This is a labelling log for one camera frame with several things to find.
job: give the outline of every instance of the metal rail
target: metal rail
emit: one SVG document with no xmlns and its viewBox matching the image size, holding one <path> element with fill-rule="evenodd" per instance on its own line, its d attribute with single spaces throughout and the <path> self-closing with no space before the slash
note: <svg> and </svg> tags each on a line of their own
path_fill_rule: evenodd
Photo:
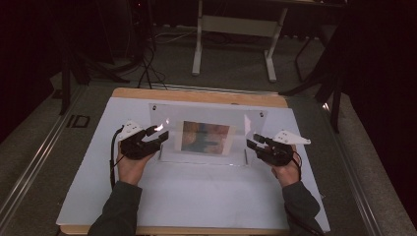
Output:
<svg viewBox="0 0 417 236">
<path fill-rule="evenodd" d="M 73 94 L 73 101 L 71 102 L 72 105 L 69 107 L 65 114 L 59 116 L 58 119 L 55 121 L 55 124 L 53 125 L 52 129 L 46 136 L 43 143 L 40 145 L 34 157 L 31 159 L 30 164 L 23 172 L 23 174 L 19 177 L 18 181 L 16 181 L 15 186 L 9 193 L 8 197 L 6 198 L 6 201 L 1 205 L 0 235 L 3 235 L 4 231 L 6 230 L 8 223 L 12 219 L 14 213 L 16 212 L 17 208 L 19 207 L 20 203 L 22 202 L 23 198 L 28 192 L 34 178 L 36 177 L 43 163 L 48 158 L 48 155 L 52 151 L 63 128 L 65 128 L 65 124 L 69 119 L 69 114 L 71 110 L 74 108 L 77 100 L 80 98 L 80 96 L 83 94 L 85 90 L 86 89 L 84 86 L 79 86 L 78 88 L 76 88 Z"/>
<path fill-rule="evenodd" d="M 328 105 L 323 106 L 324 111 L 321 112 L 324 116 L 324 119 L 328 120 L 330 111 Z M 325 122 L 329 132 L 334 132 L 330 122 Z M 380 225 L 378 224 L 374 213 L 368 203 L 365 192 L 362 189 L 362 186 L 359 182 L 356 171 L 353 169 L 353 165 L 350 161 L 350 158 L 347 154 L 346 147 L 342 143 L 340 137 L 333 135 L 334 142 L 337 144 L 341 160 L 343 162 L 343 169 L 347 175 L 347 182 L 349 183 L 350 190 L 352 191 L 353 198 L 355 199 L 356 205 L 358 206 L 359 212 L 362 215 L 363 222 L 365 227 L 368 230 L 369 235 L 380 236 L 384 235 L 381 231 Z"/>
</svg>

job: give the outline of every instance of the sleeve cuff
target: sleeve cuff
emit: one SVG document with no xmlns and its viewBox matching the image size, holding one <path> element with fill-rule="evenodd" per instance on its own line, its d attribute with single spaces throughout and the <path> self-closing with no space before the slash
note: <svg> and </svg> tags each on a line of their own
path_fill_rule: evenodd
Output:
<svg viewBox="0 0 417 236">
<path fill-rule="evenodd" d="M 111 192 L 111 199 L 117 199 L 131 205 L 139 205 L 142 189 L 125 182 L 118 181 Z"/>
<path fill-rule="evenodd" d="M 294 203 L 305 199 L 306 191 L 307 193 L 310 193 L 304 186 L 303 182 L 298 181 L 282 188 L 282 196 L 286 203 Z"/>
</svg>

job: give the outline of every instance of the gray sleeve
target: gray sleeve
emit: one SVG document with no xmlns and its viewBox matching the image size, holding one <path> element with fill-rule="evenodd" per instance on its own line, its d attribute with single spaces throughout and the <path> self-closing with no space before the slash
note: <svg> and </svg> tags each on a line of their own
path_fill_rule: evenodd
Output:
<svg viewBox="0 0 417 236">
<path fill-rule="evenodd" d="M 310 191 L 306 189 L 303 182 L 299 181 L 292 185 L 288 185 L 282 189 L 282 195 L 285 201 L 285 207 L 288 210 L 287 218 L 290 226 L 290 235 L 314 235 L 305 228 L 301 227 L 292 219 L 295 216 L 301 224 L 323 233 L 322 228 L 316 221 L 315 216 L 320 211 L 319 203 L 312 196 Z"/>
<path fill-rule="evenodd" d="M 101 216 L 89 229 L 89 235 L 134 236 L 142 189 L 124 182 L 117 182 L 105 203 Z"/>
</svg>

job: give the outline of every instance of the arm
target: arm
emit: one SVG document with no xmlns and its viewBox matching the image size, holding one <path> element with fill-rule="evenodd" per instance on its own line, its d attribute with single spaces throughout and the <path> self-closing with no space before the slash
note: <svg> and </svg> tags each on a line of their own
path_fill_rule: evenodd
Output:
<svg viewBox="0 0 417 236">
<path fill-rule="evenodd" d="M 89 229 L 90 236 L 134 236 L 142 189 L 138 183 L 153 154 L 140 160 L 129 159 L 119 153 L 117 164 L 119 181 L 105 203 L 101 216 Z"/>
<path fill-rule="evenodd" d="M 303 182 L 298 181 L 282 188 L 282 195 L 285 201 L 291 235 L 315 235 L 301 227 L 300 223 L 296 222 L 297 220 L 309 228 L 323 233 L 322 228 L 315 219 L 315 216 L 320 211 L 319 203 L 317 203 L 310 191 L 306 189 Z"/>
<path fill-rule="evenodd" d="M 118 181 L 89 235 L 135 235 L 142 189 Z"/>
<path fill-rule="evenodd" d="M 300 157 L 297 153 L 294 153 L 293 157 L 297 164 L 295 161 L 291 161 L 285 166 L 271 167 L 273 175 L 282 187 L 290 234 L 315 235 L 300 224 L 323 234 L 322 228 L 315 219 L 320 211 L 319 203 L 300 180 L 299 171 L 301 171 L 301 168 L 297 166 L 301 161 Z"/>
</svg>

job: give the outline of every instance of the white leg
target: white leg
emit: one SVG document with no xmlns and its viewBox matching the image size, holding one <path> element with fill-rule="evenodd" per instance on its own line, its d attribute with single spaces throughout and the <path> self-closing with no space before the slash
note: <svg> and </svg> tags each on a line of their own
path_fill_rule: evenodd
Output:
<svg viewBox="0 0 417 236">
<path fill-rule="evenodd" d="M 197 19 L 197 45 L 194 52 L 193 76 L 200 74 L 200 65 L 202 64 L 202 20 L 203 20 L 203 0 L 199 0 L 199 18 Z"/>
<path fill-rule="evenodd" d="M 287 8 L 282 9 L 281 16 L 279 17 L 279 22 L 276 25 L 275 31 L 273 33 L 272 43 L 270 45 L 270 48 L 269 50 L 265 51 L 265 61 L 267 64 L 268 78 L 269 78 L 269 81 L 272 83 L 276 82 L 276 75 L 275 75 L 275 69 L 273 68 L 272 54 L 273 54 L 273 51 L 275 50 L 276 43 L 278 42 L 279 34 L 281 32 L 287 10 L 288 10 Z"/>
</svg>

